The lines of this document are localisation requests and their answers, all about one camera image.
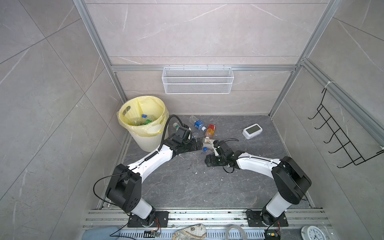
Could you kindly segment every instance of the patterned cloth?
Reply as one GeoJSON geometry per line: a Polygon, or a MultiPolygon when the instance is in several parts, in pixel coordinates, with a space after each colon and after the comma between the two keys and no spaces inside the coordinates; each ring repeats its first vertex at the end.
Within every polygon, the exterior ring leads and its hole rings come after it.
{"type": "Polygon", "coordinates": [[[193,225],[173,234],[173,240],[194,240],[207,237],[207,230],[203,224],[193,225]]]}

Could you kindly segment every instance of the yellow trash bin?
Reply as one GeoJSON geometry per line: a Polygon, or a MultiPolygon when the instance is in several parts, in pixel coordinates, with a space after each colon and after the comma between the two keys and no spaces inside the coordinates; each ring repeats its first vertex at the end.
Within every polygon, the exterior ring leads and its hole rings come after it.
{"type": "Polygon", "coordinates": [[[160,98],[154,96],[133,98],[121,106],[117,115],[120,125],[129,131],[142,150],[152,152],[160,145],[164,126],[169,117],[169,112],[160,98]],[[156,120],[142,126],[130,125],[130,119],[140,118],[143,114],[153,115],[156,120]]]}

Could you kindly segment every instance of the clear plastic tubing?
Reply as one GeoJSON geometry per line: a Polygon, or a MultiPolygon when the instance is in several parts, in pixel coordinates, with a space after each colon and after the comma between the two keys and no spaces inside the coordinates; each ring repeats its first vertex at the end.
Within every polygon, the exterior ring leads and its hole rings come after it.
{"type": "Polygon", "coordinates": [[[241,227],[237,226],[237,225],[232,225],[230,227],[227,228],[227,232],[225,233],[225,240],[229,240],[229,231],[231,229],[237,229],[241,236],[243,237],[243,240],[247,240],[247,234],[245,233],[244,229],[242,229],[241,227]]]}
{"type": "Polygon", "coordinates": [[[204,126],[204,123],[202,121],[200,121],[197,117],[195,117],[194,115],[191,115],[189,117],[189,121],[194,124],[195,128],[197,128],[198,130],[202,130],[202,131],[206,131],[207,128],[204,126]]]}

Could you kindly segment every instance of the blue fabric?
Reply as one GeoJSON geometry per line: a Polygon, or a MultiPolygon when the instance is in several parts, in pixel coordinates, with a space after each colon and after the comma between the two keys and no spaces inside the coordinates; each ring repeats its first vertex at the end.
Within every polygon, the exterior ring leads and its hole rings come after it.
{"type": "Polygon", "coordinates": [[[118,227],[91,228],[85,231],[81,240],[116,240],[118,237],[110,237],[112,233],[119,230],[118,227]]]}

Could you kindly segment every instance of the yellow plastic bag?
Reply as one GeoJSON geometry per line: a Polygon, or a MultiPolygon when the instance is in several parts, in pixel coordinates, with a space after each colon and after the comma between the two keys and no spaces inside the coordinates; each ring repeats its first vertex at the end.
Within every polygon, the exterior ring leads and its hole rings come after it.
{"type": "Polygon", "coordinates": [[[124,103],[117,115],[120,125],[128,129],[131,134],[134,133],[140,137],[154,137],[163,133],[169,112],[160,98],[140,96],[124,103]],[[140,118],[143,114],[153,115],[156,120],[142,126],[129,124],[129,119],[140,118]]]}

